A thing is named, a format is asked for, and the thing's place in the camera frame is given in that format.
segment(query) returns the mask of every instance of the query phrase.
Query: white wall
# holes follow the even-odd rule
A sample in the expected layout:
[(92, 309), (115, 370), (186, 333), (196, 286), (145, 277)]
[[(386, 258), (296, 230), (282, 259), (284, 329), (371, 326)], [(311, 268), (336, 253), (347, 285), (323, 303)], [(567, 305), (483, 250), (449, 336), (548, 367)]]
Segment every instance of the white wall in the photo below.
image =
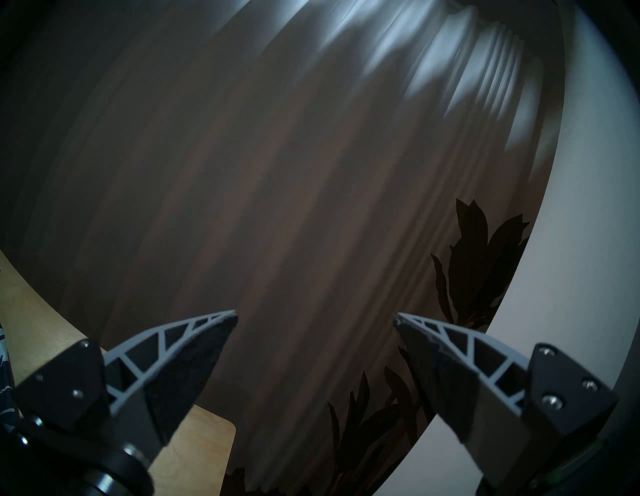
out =
[[(640, 317), (640, 105), (603, 36), (561, 12), (564, 109), (529, 245), (488, 334), (549, 341), (613, 387)], [(436, 418), (376, 496), (472, 495), (480, 473)]]

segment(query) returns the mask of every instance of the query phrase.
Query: metal bolt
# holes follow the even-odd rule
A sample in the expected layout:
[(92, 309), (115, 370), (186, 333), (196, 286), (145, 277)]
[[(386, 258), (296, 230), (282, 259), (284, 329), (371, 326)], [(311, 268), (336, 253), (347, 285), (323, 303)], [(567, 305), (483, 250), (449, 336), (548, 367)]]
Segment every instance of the metal bolt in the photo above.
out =
[(140, 463), (142, 463), (142, 465), (145, 466), (145, 468), (148, 468), (149, 465), (151, 465), (147, 457), (138, 448), (133, 446), (133, 444), (126, 443), (122, 446), (122, 450), (125, 453), (130, 454), (132, 457), (136, 458)]
[(554, 356), (556, 354), (554, 350), (546, 346), (540, 346), (540, 348), (538, 348), (538, 351), (543, 355), (548, 355), (548, 356)]
[(542, 397), (542, 404), (548, 406), (551, 410), (560, 410), (564, 406), (562, 400), (554, 394), (545, 394)]
[(588, 389), (589, 391), (597, 391), (598, 383), (591, 379), (585, 379), (584, 381), (582, 381), (582, 387), (584, 387), (585, 389)]
[(127, 488), (121, 485), (116, 479), (113, 479), (109, 474), (105, 474), (100, 470), (91, 469), (87, 471), (83, 479), (85, 482), (98, 489), (100, 494), (131, 494)]

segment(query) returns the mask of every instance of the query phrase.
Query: dark leaf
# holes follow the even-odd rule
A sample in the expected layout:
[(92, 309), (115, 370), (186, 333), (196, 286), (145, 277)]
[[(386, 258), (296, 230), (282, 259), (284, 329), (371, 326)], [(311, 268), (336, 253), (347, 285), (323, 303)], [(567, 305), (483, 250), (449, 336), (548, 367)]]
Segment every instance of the dark leaf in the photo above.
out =
[(349, 394), (349, 411), (347, 412), (347, 420), (344, 423), (344, 432), (352, 431), (358, 425), (359, 422), (356, 422), (356, 398), (353, 395), (353, 391), (351, 391)]
[(311, 489), (306, 484), (300, 488), (300, 491), (296, 493), (296, 496), (313, 496)]
[(221, 496), (244, 496), (244, 469), (237, 468), (232, 474), (225, 474), (220, 488)]
[(476, 300), (472, 303), (474, 314), (480, 317), (485, 316), (495, 299), (504, 293), (513, 279), (528, 239), (524, 239), (520, 244), (508, 244), (502, 249), (478, 292)]
[(331, 491), (331, 496), (351, 496), (349, 487), (351, 486), (351, 478), (353, 477), (354, 469), (350, 468), (340, 476), (335, 489)]
[(420, 398), (420, 403), (422, 403), (422, 412), (424, 413), (424, 418), (427, 420), (427, 423), (429, 423), (433, 420), (433, 417), (435, 417), (436, 412), (431, 406), (431, 401), (429, 401), (429, 397), (427, 396), (426, 392), (422, 388), (422, 385), (420, 384), (420, 380), (418, 379), (418, 374), (415, 371), (415, 368), (411, 362), (409, 353), (407, 352), (407, 350), (405, 350), (404, 348), (400, 348), (399, 346), (398, 346), (398, 350), (400, 350), (400, 355), (402, 355), (402, 357), (406, 362), (406, 366), (409, 368), (409, 373), (411, 374), (413, 383), (415, 384), (415, 388), (418, 390), (418, 397)]
[(495, 230), (488, 245), (489, 256), (494, 262), (498, 259), (505, 246), (520, 244), (522, 233), (528, 225), (528, 222), (522, 221), (522, 214), (520, 214), (506, 220)]
[(493, 317), (495, 316), (497, 310), (498, 307), (489, 307), (484, 315), (474, 319), (474, 323), (471, 326), (471, 329), (477, 330), (482, 326), (488, 326), (493, 320)]
[(522, 222), (521, 214), (505, 221), (491, 236), (487, 254), (490, 270), (471, 304), (472, 313), (483, 312), (504, 292), (511, 281), (508, 274), (511, 272), (513, 261), (515, 258), (520, 260), (517, 247), (520, 244), (522, 232), (528, 225), (528, 222)]
[(376, 462), (378, 461), (378, 458), (380, 458), (380, 454), (382, 453), (384, 448), (385, 448), (384, 444), (379, 444), (373, 449), (373, 451), (367, 458), (367, 461), (365, 462), (364, 467), (362, 467), (362, 470), (360, 471), (360, 475), (358, 476), (358, 479), (351, 486), (351, 491), (350, 491), (351, 494), (355, 494), (356, 491), (360, 488), (360, 486), (362, 486), (370, 476), (375, 475), (375, 474), (372, 474), (371, 472), (375, 470)]
[(347, 433), (345, 429), (338, 452), (337, 470), (345, 473), (358, 468), (369, 446), (394, 427), (400, 418), (400, 407), (394, 403), (372, 413), (354, 432)]
[(460, 224), (462, 237), (451, 250), (449, 259), (449, 295), (460, 325), (464, 325), (472, 313), (471, 304), (490, 269), (487, 265), (487, 229), (484, 212), (473, 201)]
[(389, 367), (385, 367), (385, 379), (391, 391), (396, 395), (398, 405), (400, 406), (400, 413), (403, 418), (404, 428), (406, 429), (406, 436), (409, 438), (411, 446), (413, 446), (418, 440), (418, 424), (415, 419), (415, 413), (413, 412), (413, 399), (411, 398), (411, 392), (404, 383), (402, 377), (396, 374)]
[(335, 414), (335, 408), (329, 403), (329, 413), (331, 415), (331, 430), (333, 433), (333, 460), (338, 463), (338, 448), (340, 447), (340, 422)]
[(456, 214), (458, 215), (458, 225), (462, 224), (462, 219), (465, 217), (468, 205), (456, 198)]
[(353, 391), (351, 391), (351, 394), (349, 395), (349, 411), (347, 413), (347, 420), (344, 424), (344, 431), (342, 431), (342, 439), (340, 440), (340, 447), (338, 449), (338, 458), (336, 459), (336, 467), (341, 474), (345, 473), (347, 470), (357, 468), (362, 456), (364, 456), (364, 452), (362, 455), (359, 455), (362, 450), (360, 447), (360, 439), (358, 437), (358, 426), (360, 423), (356, 422), (355, 411), (356, 400), (353, 396)]
[(355, 405), (355, 418), (354, 423), (360, 425), (364, 414), (367, 411), (369, 405), (369, 381), (367, 381), (367, 375), (362, 372), (362, 378), (360, 379), (360, 387), (358, 388), (358, 399)]
[(453, 324), (453, 314), (451, 313), (451, 306), (449, 305), (449, 296), (447, 295), (447, 279), (444, 277), (444, 272), (442, 271), (442, 263), (440, 259), (436, 257), (433, 253), (431, 254), (431, 258), (433, 259), (433, 266), (436, 269), (436, 289), (438, 290), (438, 303), (440, 304), (440, 309), (444, 314), (446, 320)]
[(358, 437), (365, 451), (366, 448), (371, 446), (388, 430), (394, 427), (401, 417), (400, 406), (397, 403), (393, 403), (386, 408), (381, 408), (380, 410), (372, 413), (367, 420), (362, 422), (362, 425), (358, 430)]
[(380, 489), (380, 486), (384, 484), (384, 482), (389, 478), (389, 476), (393, 473), (395, 469), (398, 468), (398, 465), (404, 460), (404, 455), (398, 458), (395, 462), (389, 465), (388, 469), (382, 473), (373, 483), (367, 488), (363, 496), (373, 496), (375, 492)]
[(392, 404), (394, 401), (396, 400), (396, 395), (394, 394), (393, 391), (391, 391), (389, 393), (389, 396), (387, 396), (387, 399), (385, 400), (385, 406), (389, 406), (390, 404)]
[(460, 235), (473, 245), (486, 246), (489, 236), (489, 227), (486, 223), (484, 212), (476, 201), (471, 202), (465, 211), (462, 222), (458, 223)]
[(335, 483), (338, 480), (338, 469), (336, 467), (336, 469), (333, 471), (333, 474), (331, 475), (331, 481), (329, 482), (329, 485), (326, 487), (326, 490), (324, 491), (324, 496), (328, 496), (329, 494), (331, 494), (331, 491), (333, 490), (333, 487), (335, 486)]

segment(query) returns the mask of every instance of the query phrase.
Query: wooden table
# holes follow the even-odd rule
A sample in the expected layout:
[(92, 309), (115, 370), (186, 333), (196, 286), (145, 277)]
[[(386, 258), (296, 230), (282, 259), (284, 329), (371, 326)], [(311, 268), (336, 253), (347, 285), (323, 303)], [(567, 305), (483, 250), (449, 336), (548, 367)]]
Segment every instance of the wooden table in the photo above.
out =
[[(2, 252), (0, 322), (16, 384), (85, 338), (39, 297)], [(231, 422), (194, 406), (151, 465), (156, 495), (219, 495), (235, 435)]]

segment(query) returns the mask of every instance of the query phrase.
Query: screw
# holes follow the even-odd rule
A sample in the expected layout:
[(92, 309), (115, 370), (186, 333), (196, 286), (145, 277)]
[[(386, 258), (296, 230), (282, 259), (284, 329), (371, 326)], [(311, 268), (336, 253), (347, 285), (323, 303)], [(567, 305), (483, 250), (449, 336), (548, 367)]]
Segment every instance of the screw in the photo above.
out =
[(543, 355), (554, 356), (556, 354), (556, 352), (554, 350), (552, 350), (551, 348), (548, 348), (546, 346), (540, 346), (540, 348), (538, 348), (538, 351), (540, 353), (542, 353)]
[(560, 410), (564, 406), (562, 400), (554, 394), (545, 394), (542, 397), (542, 403), (551, 408), (551, 410)]
[(585, 389), (588, 389), (589, 391), (597, 391), (598, 383), (591, 379), (585, 379), (584, 381), (582, 381), (582, 387), (584, 387)]

